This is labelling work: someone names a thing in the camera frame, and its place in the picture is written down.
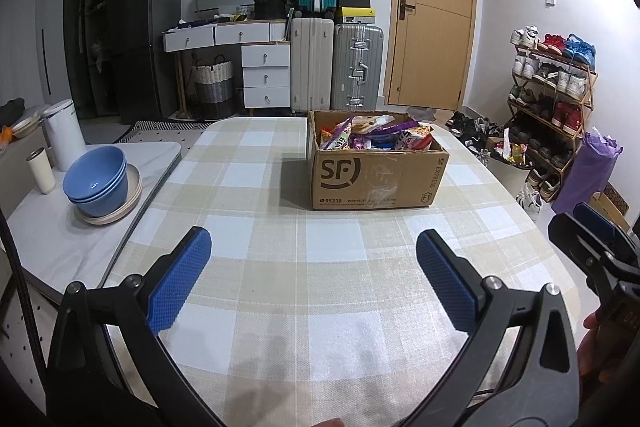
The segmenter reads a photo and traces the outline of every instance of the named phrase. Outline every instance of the sf express logo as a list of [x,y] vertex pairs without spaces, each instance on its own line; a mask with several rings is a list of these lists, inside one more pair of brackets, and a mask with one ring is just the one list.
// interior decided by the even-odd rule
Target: sf express logo
[[347,188],[355,183],[359,175],[359,158],[323,160],[320,177],[326,181],[320,182],[320,186],[322,188]]

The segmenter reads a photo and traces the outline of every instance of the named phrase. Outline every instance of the blue gripper pad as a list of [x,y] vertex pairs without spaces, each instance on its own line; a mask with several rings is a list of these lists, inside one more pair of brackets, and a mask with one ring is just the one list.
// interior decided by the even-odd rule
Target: blue gripper pad
[[174,325],[210,256],[211,236],[197,229],[149,295],[146,321],[154,335]]
[[606,217],[601,216],[586,203],[578,203],[574,208],[574,218],[585,229],[593,233],[603,245],[612,245],[616,239],[616,227]]
[[468,265],[477,277],[480,276],[466,259],[458,258],[435,230],[420,233],[415,243],[418,264],[431,283],[443,305],[453,327],[471,333],[476,329],[479,315],[478,295],[469,288],[457,266],[460,261]]

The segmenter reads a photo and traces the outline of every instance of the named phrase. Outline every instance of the shoe rack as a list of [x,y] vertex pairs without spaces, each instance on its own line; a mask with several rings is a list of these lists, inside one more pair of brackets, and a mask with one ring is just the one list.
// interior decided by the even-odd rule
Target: shoe rack
[[516,53],[522,53],[525,52],[527,55],[534,55],[538,58],[542,58],[542,59],[546,59],[549,60],[551,62],[555,62],[556,64],[560,64],[566,67],[571,67],[571,68],[575,68],[577,70],[583,71],[584,73],[587,74],[587,90],[584,94],[584,96],[580,99],[577,100],[576,98],[572,97],[571,95],[562,92],[562,91],[558,91],[557,89],[554,89],[553,87],[549,86],[546,82],[541,82],[540,80],[538,80],[537,78],[525,78],[524,76],[521,76],[519,74],[514,74],[513,72],[511,73],[511,77],[513,78],[513,82],[516,86],[518,87],[526,87],[527,84],[531,83],[531,84],[536,84],[537,86],[541,86],[542,87],[542,94],[544,94],[545,96],[551,96],[555,99],[554,101],[554,108],[552,110],[555,110],[555,106],[556,103],[558,102],[570,102],[573,103],[575,105],[578,105],[580,107],[580,110],[582,112],[582,124],[580,125],[580,128],[578,129],[576,134],[572,134],[569,133],[567,131],[565,131],[562,128],[556,127],[555,125],[553,125],[550,121],[545,120],[544,118],[540,117],[539,115],[531,112],[529,109],[522,107],[520,104],[507,99],[507,104],[509,106],[509,110],[511,111],[511,116],[513,117],[512,120],[514,120],[514,118],[516,117],[516,115],[519,112],[522,112],[528,116],[530,116],[533,120],[536,120],[538,122],[540,122],[542,125],[546,126],[547,128],[551,129],[554,133],[558,134],[558,136],[560,136],[565,142],[569,142],[571,144],[571,148],[574,152],[574,155],[572,156],[572,158],[566,163],[566,165],[563,168],[558,168],[555,165],[553,165],[553,163],[551,163],[550,160],[546,159],[544,156],[540,155],[540,153],[538,151],[535,151],[531,148],[527,149],[527,152],[530,153],[531,156],[533,156],[533,158],[535,158],[537,161],[539,161],[540,163],[548,166],[551,170],[555,171],[559,177],[560,177],[560,182],[561,182],[561,186],[562,184],[564,184],[564,179],[566,177],[566,175],[568,174],[571,165],[574,161],[575,155],[578,152],[578,150],[580,150],[580,146],[581,146],[581,140],[582,140],[582,136],[584,135],[584,131],[586,129],[586,125],[587,122],[589,120],[589,117],[591,116],[591,113],[593,112],[594,109],[594,104],[593,104],[593,87],[595,86],[595,83],[598,80],[598,73],[596,73],[595,71],[591,70],[591,68],[586,65],[583,64],[581,62],[576,62],[572,59],[563,57],[562,55],[556,55],[553,53],[549,53],[547,51],[544,50],[539,50],[537,48],[528,48],[526,46],[521,46],[516,44],[514,46],[516,48]]

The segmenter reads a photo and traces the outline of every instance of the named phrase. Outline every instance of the blue bowl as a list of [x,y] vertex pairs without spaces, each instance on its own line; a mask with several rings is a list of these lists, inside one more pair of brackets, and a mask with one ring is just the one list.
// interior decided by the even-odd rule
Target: blue bowl
[[111,182],[109,185],[107,185],[103,190],[98,192],[95,196],[92,196],[91,198],[84,198],[84,200],[76,200],[74,198],[69,198],[69,201],[71,201],[72,203],[90,203],[91,201],[94,201],[95,199],[97,199],[100,196],[102,196],[103,194],[105,194],[108,190],[110,190],[116,183],[118,183],[120,181],[120,179],[123,176],[125,176],[125,177],[127,176],[127,163],[126,162],[122,166],[122,169],[120,170],[120,172],[118,172],[118,175],[117,175],[116,179],[114,179],[113,182]]
[[92,201],[75,203],[87,216],[102,217],[117,210],[127,201],[129,180],[125,174],[116,184]]
[[112,186],[126,168],[127,159],[121,149],[114,146],[93,149],[71,165],[62,189],[70,200],[88,200]]

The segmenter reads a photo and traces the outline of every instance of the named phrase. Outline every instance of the plaid tablecloth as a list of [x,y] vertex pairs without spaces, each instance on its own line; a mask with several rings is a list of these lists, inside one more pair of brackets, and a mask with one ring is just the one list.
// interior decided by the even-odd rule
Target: plaid tablecloth
[[[510,287],[555,282],[572,319],[579,311],[574,282],[526,213],[446,130],[434,135],[450,159],[430,208],[320,212],[308,209],[306,120],[215,123],[142,217],[108,285],[205,227],[211,260],[161,338],[207,404],[232,427],[337,416],[391,425],[466,339],[415,260],[422,230]],[[513,338],[485,385],[497,383]]]

